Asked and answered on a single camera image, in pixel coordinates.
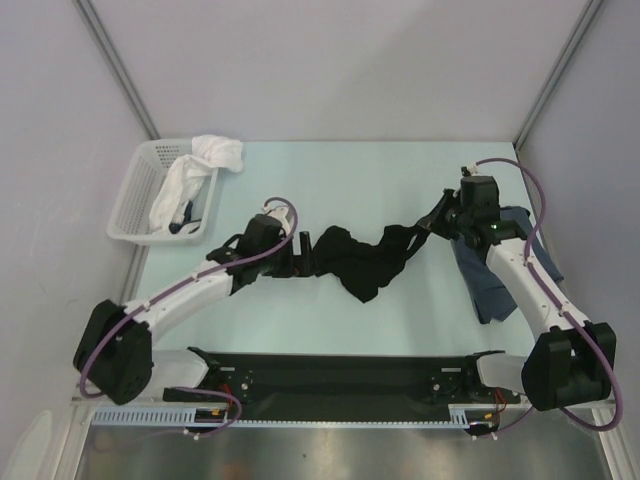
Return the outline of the black tank top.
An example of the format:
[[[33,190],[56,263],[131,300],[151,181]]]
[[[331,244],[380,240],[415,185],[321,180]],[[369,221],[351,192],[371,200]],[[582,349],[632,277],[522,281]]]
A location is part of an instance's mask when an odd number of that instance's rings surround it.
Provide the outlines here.
[[[417,224],[384,227],[375,245],[360,242],[345,228],[332,225],[313,247],[319,271],[317,276],[332,274],[361,303],[373,300],[387,287],[424,246],[429,232]]]

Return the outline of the blue tank top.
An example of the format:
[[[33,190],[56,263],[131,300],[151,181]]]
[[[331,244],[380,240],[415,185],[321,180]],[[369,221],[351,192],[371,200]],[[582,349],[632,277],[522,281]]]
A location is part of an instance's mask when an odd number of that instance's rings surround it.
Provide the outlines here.
[[[564,275],[539,241],[533,242],[530,258],[524,256],[525,242],[517,238],[491,246],[485,260],[462,238],[451,245],[480,323],[504,321],[518,309],[533,314],[533,323],[548,315],[549,300],[527,265],[535,267],[548,287],[561,283]]]

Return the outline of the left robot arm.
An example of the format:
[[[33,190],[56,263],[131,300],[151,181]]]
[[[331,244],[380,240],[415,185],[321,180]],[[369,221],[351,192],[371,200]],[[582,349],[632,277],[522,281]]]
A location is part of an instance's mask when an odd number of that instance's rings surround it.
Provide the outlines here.
[[[116,405],[165,389],[214,397],[221,376],[195,348],[155,350],[155,344],[196,312],[224,300],[259,277],[311,276],[311,243],[297,233],[292,206],[266,208],[244,232],[211,251],[192,273],[164,290],[124,305],[97,304],[73,358],[85,398],[106,396]]]

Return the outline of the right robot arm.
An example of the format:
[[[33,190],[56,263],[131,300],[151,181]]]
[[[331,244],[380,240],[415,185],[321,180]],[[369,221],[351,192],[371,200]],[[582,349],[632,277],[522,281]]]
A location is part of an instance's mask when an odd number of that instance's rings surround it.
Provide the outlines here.
[[[444,191],[419,225],[447,240],[463,239],[502,282],[535,340],[525,357],[504,352],[479,356],[476,367],[461,376],[469,399],[484,401],[502,387],[548,411],[620,397],[613,329],[590,321],[569,301],[535,256],[524,230],[502,219],[493,177],[463,177],[458,189]]]

